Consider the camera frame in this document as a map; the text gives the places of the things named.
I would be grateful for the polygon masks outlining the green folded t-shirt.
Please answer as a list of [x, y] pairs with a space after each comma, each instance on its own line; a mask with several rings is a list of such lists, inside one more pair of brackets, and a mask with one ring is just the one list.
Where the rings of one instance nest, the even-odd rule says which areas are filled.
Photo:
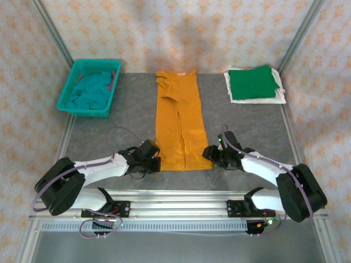
[[269, 65], [249, 70], [229, 70], [231, 97], [234, 100], [270, 99], [276, 96], [279, 85]]

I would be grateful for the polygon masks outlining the teal plastic basket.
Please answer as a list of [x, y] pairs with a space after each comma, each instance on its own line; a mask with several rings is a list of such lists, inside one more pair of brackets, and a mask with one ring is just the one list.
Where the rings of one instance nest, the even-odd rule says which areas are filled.
[[[73, 67], [68, 75], [68, 78], [64, 84], [62, 92], [59, 96], [56, 107], [59, 111], [67, 112], [77, 117], [98, 117], [106, 118], [110, 115], [112, 99], [117, 86], [118, 75], [120, 73], [121, 63], [118, 60], [109, 59], [79, 59], [73, 64]], [[78, 84], [78, 78], [80, 75], [84, 77], [100, 74], [102, 72], [113, 72], [116, 71], [115, 81], [112, 87], [112, 91], [107, 102], [107, 107], [103, 110], [78, 110], [67, 108], [65, 105], [73, 88]]]

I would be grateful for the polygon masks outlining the aluminium mounting rail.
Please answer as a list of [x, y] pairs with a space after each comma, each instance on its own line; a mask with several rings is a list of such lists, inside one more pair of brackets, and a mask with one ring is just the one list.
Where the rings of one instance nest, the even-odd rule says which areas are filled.
[[131, 220], [221, 220], [229, 218], [227, 200], [244, 200], [245, 192], [107, 190], [82, 188], [74, 202], [64, 202], [62, 219], [79, 219], [79, 212], [101, 209], [108, 201], [130, 201]]

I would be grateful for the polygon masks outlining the teal t-shirt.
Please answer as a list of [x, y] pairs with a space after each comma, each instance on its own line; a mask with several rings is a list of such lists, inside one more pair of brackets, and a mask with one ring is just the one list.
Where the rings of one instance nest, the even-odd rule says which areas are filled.
[[73, 88], [65, 106], [78, 110], [103, 110], [111, 94], [107, 89], [111, 79], [111, 72], [83, 77]]

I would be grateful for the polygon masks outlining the white folded t-shirt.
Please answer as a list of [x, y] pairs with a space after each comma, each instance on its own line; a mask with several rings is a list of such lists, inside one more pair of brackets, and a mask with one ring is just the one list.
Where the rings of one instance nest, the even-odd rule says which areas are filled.
[[271, 104], [271, 105], [279, 104], [279, 105], [283, 105], [286, 103], [285, 89], [282, 86], [282, 80], [281, 80], [280, 75], [276, 69], [271, 68], [271, 74], [274, 77], [276, 84], [279, 86], [279, 88], [275, 90], [275, 97], [274, 98], [247, 99], [247, 100], [234, 100], [232, 98], [230, 77], [229, 77], [229, 73], [228, 73], [229, 70], [241, 71], [241, 70], [248, 70], [248, 69], [247, 68], [232, 67], [223, 73], [224, 78], [225, 78], [225, 83], [227, 86], [228, 95], [230, 98], [230, 102], [232, 104]]

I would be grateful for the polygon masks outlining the aluminium frame post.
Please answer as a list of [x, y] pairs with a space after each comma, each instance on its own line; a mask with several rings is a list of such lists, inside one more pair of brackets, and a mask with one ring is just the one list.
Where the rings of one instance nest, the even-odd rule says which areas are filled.
[[290, 62], [292, 61], [295, 53], [297, 52], [300, 44], [304, 40], [306, 34], [308, 33], [310, 27], [312, 26], [315, 18], [319, 14], [322, 6], [326, 0], [313, 0], [310, 8], [308, 9], [302, 23], [300, 24], [290, 46], [288, 47], [279, 67], [278, 73], [280, 76], [283, 76], [287, 70]]
[[51, 16], [49, 15], [45, 5], [43, 4], [42, 0], [29, 0], [32, 6], [34, 7], [35, 11], [38, 13], [39, 18], [44, 24], [44, 27], [48, 31], [49, 35], [51, 36], [54, 44], [58, 48], [59, 53], [64, 58], [66, 64], [69, 68], [73, 66], [74, 60], [62, 38], [60, 35], [57, 27], [55, 26], [54, 21], [52, 20]]

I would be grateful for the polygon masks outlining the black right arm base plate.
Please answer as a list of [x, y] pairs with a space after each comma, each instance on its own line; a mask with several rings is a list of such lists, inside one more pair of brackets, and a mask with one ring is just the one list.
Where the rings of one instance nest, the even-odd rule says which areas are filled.
[[254, 208], [245, 200], [227, 200], [226, 204], [229, 218], [273, 218], [276, 216], [274, 211]]

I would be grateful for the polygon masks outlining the yellow t-shirt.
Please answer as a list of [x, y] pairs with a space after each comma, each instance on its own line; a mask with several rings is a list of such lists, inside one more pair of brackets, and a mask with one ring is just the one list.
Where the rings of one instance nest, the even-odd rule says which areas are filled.
[[156, 72], [156, 143], [162, 171], [208, 170], [202, 156], [208, 146], [203, 123], [197, 71]]

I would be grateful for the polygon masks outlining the black electronics box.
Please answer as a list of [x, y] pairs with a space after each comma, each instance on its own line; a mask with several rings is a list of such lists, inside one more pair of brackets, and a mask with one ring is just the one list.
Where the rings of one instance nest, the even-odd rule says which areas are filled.
[[250, 236], [260, 236], [263, 234], [266, 227], [272, 225], [277, 222], [277, 219], [269, 219], [267, 221], [264, 220], [247, 220], [247, 230], [245, 231]]

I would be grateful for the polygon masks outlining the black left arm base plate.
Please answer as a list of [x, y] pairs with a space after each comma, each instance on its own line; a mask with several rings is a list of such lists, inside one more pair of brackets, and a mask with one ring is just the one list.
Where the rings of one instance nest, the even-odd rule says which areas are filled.
[[[114, 214], [121, 218], [128, 218], [130, 212], [130, 201], [108, 201], [101, 209], [97, 210], [99, 213]], [[102, 215], [86, 210], [81, 212], [82, 218], [102, 218]]]

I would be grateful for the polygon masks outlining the aluminium table side rail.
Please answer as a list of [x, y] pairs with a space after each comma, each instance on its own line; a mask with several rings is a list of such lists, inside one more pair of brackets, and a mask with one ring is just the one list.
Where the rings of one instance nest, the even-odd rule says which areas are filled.
[[[301, 155], [298, 150], [292, 126], [287, 114], [286, 105], [281, 107], [282, 116], [285, 122], [288, 138], [292, 148], [295, 162], [302, 163]], [[335, 233], [333, 231], [330, 215], [326, 208], [323, 208], [314, 215], [314, 225], [321, 245], [322, 253], [326, 263], [343, 263], [340, 250], [337, 245]]]
[[[67, 118], [65, 130], [64, 130], [58, 151], [54, 159], [55, 162], [61, 157], [64, 157], [66, 153], [66, 149], [69, 144], [69, 139], [72, 133], [74, 122], [75, 122], [75, 117], [73, 115], [69, 115]], [[27, 229], [20, 243], [20, 248], [15, 258], [15, 263], [31, 263], [35, 252], [35, 247], [39, 238], [41, 224], [42, 223], [36, 219], [27, 220]]]

